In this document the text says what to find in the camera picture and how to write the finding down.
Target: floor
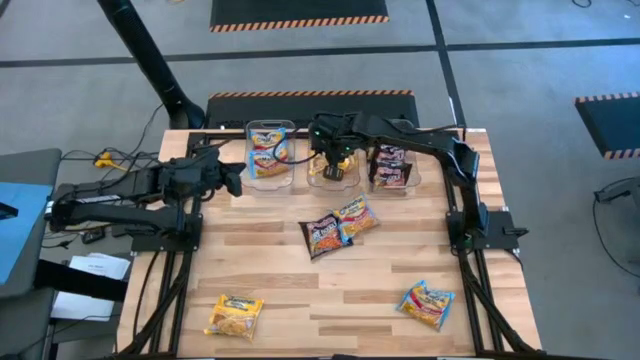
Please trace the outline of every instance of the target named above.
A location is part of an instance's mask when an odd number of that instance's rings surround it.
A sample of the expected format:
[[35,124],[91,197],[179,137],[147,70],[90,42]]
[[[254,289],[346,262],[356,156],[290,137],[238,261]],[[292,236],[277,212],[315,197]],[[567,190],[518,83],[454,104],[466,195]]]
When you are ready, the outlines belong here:
[[[603,160],[572,99],[638,90],[640,7],[626,0],[593,0],[587,9],[570,0],[387,0],[387,24],[214,34],[211,1],[134,4],[162,52],[175,55],[170,66],[185,92],[203,107],[217,91],[413,89],[422,126],[455,119],[487,128],[510,210],[531,230],[521,250],[544,348],[637,358],[640,280],[603,251],[591,205],[594,190],[638,175],[638,163]],[[441,34],[433,31],[434,9]],[[306,49],[335,55],[247,55]],[[191,61],[193,54],[226,58]],[[128,56],[95,1],[11,1],[0,18],[0,153],[131,150],[159,100],[135,64],[108,64]],[[158,150],[167,124],[160,111],[143,150]],[[58,181],[102,174],[86,161],[65,161]],[[618,259],[640,257],[635,211],[627,199],[597,209]],[[128,247],[122,239],[76,241],[42,256],[61,261]],[[111,337],[68,344],[59,358],[106,355],[112,344]]]

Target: white paper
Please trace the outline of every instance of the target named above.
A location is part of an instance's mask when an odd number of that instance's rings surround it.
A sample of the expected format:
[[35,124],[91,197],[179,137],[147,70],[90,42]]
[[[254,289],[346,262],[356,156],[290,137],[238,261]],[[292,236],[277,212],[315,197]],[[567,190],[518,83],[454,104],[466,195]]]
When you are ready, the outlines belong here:
[[[74,256],[69,267],[91,274],[122,280],[129,268],[126,259],[91,253],[89,256]],[[95,299],[89,296],[61,292],[58,294],[51,317],[58,319],[85,319],[90,321],[109,321],[113,310],[113,301]]]

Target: wooden tabletop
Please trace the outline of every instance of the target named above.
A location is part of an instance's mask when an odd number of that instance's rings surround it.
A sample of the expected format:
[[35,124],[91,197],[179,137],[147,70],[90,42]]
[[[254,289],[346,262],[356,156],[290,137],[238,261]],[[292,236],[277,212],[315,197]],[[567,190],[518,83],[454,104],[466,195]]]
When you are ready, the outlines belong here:
[[[184,156],[188,135],[188,131],[167,131],[160,159]],[[481,199],[498,210],[505,204],[487,133],[470,131],[467,143],[480,154]],[[296,140],[298,159],[306,155],[306,146],[306,140]],[[243,162],[245,142],[234,140],[221,153],[222,161]],[[380,226],[358,235],[353,247],[315,262],[309,260],[298,222],[314,221],[329,209],[340,208],[363,187],[348,197],[319,196],[309,188],[303,164],[296,166],[288,195],[264,196],[246,188],[239,198],[226,190],[216,193],[202,208],[204,230],[193,257],[178,355],[473,354],[458,261],[449,252],[442,172],[431,156],[417,154],[417,162],[421,182],[406,196],[368,195]],[[133,315],[151,256],[139,254],[133,263],[118,328],[121,347],[131,341]],[[487,250],[485,256],[496,305],[522,338],[539,348],[520,265],[501,250]],[[174,274],[180,260],[176,263]],[[161,254],[144,293],[139,328],[155,309],[163,264]],[[429,287],[456,293],[440,332],[395,310],[403,293],[423,279]],[[264,299],[253,343],[203,333],[220,294]],[[490,349],[486,314],[479,303],[478,309],[484,344]],[[163,326],[161,349],[167,348],[172,319],[173,308]]]

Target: transparent bin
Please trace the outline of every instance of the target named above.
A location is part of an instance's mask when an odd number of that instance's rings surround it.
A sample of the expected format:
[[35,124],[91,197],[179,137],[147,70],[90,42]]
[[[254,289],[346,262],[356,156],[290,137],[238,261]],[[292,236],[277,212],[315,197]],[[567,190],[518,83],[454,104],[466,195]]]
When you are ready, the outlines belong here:
[[[308,155],[313,155],[309,148]],[[341,181],[328,180],[322,175],[327,161],[324,155],[320,154],[307,164],[307,183],[311,188],[311,193],[316,196],[351,196],[362,190],[359,188],[361,164],[366,164],[365,152],[356,150],[348,159],[349,165],[345,170]]]
[[286,149],[284,161],[295,161],[295,141],[292,133],[295,124],[289,120],[254,120],[245,129],[246,169],[240,174],[242,184],[254,195],[286,195],[291,192],[295,166],[277,163],[273,158],[273,145],[279,140],[278,133],[285,134],[286,140],[278,146],[278,152]]
[[[394,124],[404,130],[407,131],[415,131],[413,124],[409,120],[392,120]],[[415,192],[415,186],[419,185],[422,181],[420,176],[420,172],[418,171],[418,161],[416,158],[416,153],[413,151],[404,152],[404,159],[397,160],[394,157],[389,157],[384,160],[377,160],[377,154],[380,152],[380,148],[370,148],[367,150],[367,184],[368,184],[368,193],[372,198],[376,197],[404,197]],[[376,184],[376,179],[379,179],[380,172],[377,170],[379,167],[390,169],[395,167],[395,172],[400,174],[403,173],[403,168],[410,167],[410,171],[407,171],[403,174],[404,184],[403,185],[380,185]]]

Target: black floor mat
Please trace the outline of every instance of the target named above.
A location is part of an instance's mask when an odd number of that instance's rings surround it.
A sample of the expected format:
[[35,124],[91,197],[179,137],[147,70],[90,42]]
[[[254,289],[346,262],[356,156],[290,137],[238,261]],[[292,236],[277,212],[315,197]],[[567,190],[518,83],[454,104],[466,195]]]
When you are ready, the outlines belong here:
[[640,97],[637,92],[583,96],[576,109],[602,156],[640,157]]
[[385,0],[213,0],[213,32],[388,22]]
[[411,90],[335,90],[216,93],[209,98],[207,127],[243,129],[252,120],[291,120],[297,127],[306,128],[320,111],[364,111],[390,119],[408,119],[419,126]]

